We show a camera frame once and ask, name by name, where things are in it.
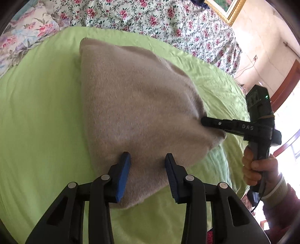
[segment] dark blue cloth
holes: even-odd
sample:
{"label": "dark blue cloth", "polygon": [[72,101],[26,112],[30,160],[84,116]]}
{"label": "dark blue cloth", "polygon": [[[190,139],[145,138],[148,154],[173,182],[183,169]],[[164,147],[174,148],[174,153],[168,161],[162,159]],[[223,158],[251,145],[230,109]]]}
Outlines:
{"label": "dark blue cloth", "polygon": [[209,9],[209,6],[204,2],[204,0],[191,0],[191,2],[199,7]]}

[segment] human hand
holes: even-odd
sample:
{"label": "human hand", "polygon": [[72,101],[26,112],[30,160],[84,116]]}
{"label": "human hand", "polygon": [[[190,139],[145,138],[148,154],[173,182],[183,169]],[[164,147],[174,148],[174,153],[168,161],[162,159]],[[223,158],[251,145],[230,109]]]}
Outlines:
{"label": "human hand", "polygon": [[281,179],[281,174],[278,171],[278,161],[270,155],[268,159],[253,161],[253,153],[247,146],[242,158],[244,181],[247,185],[255,186],[262,176],[257,171],[266,171],[266,189],[264,195],[269,194]]}

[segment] gold picture frame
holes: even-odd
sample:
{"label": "gold picture frame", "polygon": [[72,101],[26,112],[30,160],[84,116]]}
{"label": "gold picture frame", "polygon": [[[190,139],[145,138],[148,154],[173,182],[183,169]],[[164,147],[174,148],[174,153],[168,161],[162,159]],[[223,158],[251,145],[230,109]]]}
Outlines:
{"label": "gold picture frame", "polygon": [[[217,2],[224,2],[227,6],[221,7]],[[232,26],[244,6],[246,0],[232,0],[230,6],[228,2],[231,0],[205,0],[205,3],[213,9],[229,26]]]}

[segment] red fabric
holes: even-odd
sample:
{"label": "red fabric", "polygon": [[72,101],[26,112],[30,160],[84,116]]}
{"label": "red fabric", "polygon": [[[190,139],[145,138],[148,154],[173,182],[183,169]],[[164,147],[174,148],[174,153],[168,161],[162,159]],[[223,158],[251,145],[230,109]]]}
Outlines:
{"label": "red fabric", "polygon": [[[271,209],[263,208],[270,229],[266,231],[271,244],[276,244],[288,231],[295,217],[300,211],[300,200],[294,189],[288,185],[285,198],[277,206]],[[212,231],[207,233],[207,244],[213,244]]]}

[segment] wall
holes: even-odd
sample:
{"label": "wall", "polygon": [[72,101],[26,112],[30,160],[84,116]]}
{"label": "wall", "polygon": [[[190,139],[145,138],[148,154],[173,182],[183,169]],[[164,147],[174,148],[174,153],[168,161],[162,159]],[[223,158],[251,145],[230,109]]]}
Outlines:
{"label": "wall", "polygon": [[296,38],[265,0],[247,0],[232,27],[243,51],[236,80],[248,89],[260,82],[272,96],[297,58],[283,42],[300,53]]}

